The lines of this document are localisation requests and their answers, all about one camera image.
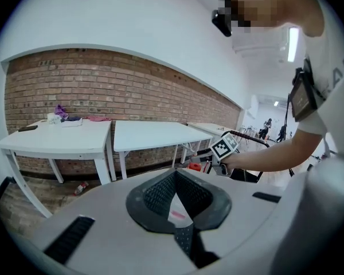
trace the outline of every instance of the ceiling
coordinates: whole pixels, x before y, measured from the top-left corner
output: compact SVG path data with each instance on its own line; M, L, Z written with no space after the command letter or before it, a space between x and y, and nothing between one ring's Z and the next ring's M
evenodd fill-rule
M274 103L278 101L279 103L277 107L287 109L287 99L285 98L268 96L268 95L257 95L257 100L259 101L260 104L273 105L273 106L274 106Z
M208 11L213 11L220 5L220 0L197 1ZM299 37L295 61L287 61L289 28L292 26L286 24L276 29L259 32L232 27L232 49L245 61L252 85L258 81L266 81L272 86L275 86L276 81L291 82L295 68L303 65L306 47L302 36ZM273 96L283 97L286 97L289 92L287 88L272 91Z

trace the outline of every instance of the red brick wall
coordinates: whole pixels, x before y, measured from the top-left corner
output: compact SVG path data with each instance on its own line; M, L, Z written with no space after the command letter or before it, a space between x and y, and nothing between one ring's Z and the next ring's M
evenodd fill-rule
M9 133L46 119L56 104L64 106L71 116L184 124L210 122L232 128L236 127L240 112L238 106L196 80L123 53L61 49L10 62L5 85ZM172 159L173 153L173 147L131 152L126 166L137 168L165 162ZM119 170L118 154L114 154L114 159ZM52 173L44 159L18 158L18 162L25 171ZM63 174L96 172L93 161L58 160L57 164Z

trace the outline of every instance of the item on table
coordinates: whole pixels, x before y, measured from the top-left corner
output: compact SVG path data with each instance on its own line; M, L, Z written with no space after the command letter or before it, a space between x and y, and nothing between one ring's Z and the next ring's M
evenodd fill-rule
M83 123L83 119L80 118L79 120L66 120L66 121L63 121L61 123L61 126L62 127L77 127L77 126L81 126Z
M81 119L81 117L79 117L79 116L73 116L73 117L70 117L70 116L68 116L68 118L66 118L66 119L61 119L61 122L65 122L65 121L78 121L78 120L80 120Z
M74 195L79 195L81 194L85 188L89 186L88 182L82 182L76 189L75 189L75 192L74 192Z
M111 118L102 117L102 116L87 116L84 119L89 119L90 121L111 121Z
M67 118L68 114L65 111L65 108L60 104L57 104L55 107L55 115L59 115L61 118Z
M32 125L32 126L25 126L22 127L18 130L18 132L22 132L22 131L32 131L34 129L36 129L38 127L38 125Z
M56 115L55 113L48 113L47 114L47 121L49 124L58 124L61 123L61 116Z

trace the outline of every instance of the ceiling light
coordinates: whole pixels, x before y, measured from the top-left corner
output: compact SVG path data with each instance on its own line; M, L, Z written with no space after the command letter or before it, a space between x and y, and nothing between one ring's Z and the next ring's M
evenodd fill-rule
M296 57L298 35L299 35L299 29L297 27L291 27L289 29L288 62L294 62L294 58Z

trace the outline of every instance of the folding table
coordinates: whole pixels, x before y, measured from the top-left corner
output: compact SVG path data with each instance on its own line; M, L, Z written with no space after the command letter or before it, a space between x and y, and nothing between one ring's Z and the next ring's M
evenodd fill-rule
M211 139L212 136L177 122L117 121L114 150L120 155L122 178L126 178L125 157L130 151L175 146L172 167L179 145L192 150L191 143Z
M6 153L14 173L14 179L31 203L46 217L51 213L37 199L19 171L15 155L49 159L52 170L60 183L64 180L54 159L94 160L101 184L111 182L104 149L107 149L112 180L116 180L112 158L111 121L92 122L83 120L77 127L63 127L41 120L31 125L38 128L15 132L0 140L0 148Z
M248 135L248 136L250 136L250 137L252 137L252 138L255 137L255 133L256 133L253 129L251 129L251 128L245 128L245 127L241 127L240 132L243 133L244 135Z
M224 134L224 132L226 131L236 131L235 129L231 129L228 127L224 127L218 124L214 124L214 123L196 123L196 122L188 122L187 125L189 127L193 127L194 129L197 129L198 131L202 131L204 133L208 133L212 136L212 138L210 139L209 145L208 147L216 142L218 139L221 138L222 134ZM197 147L197 151L199 151L200 148L200 143L198 144ZM182 158L181 158L181 163L184 164L185 159L186 159L186 154L187 151L184 150L183 154L182 154Z

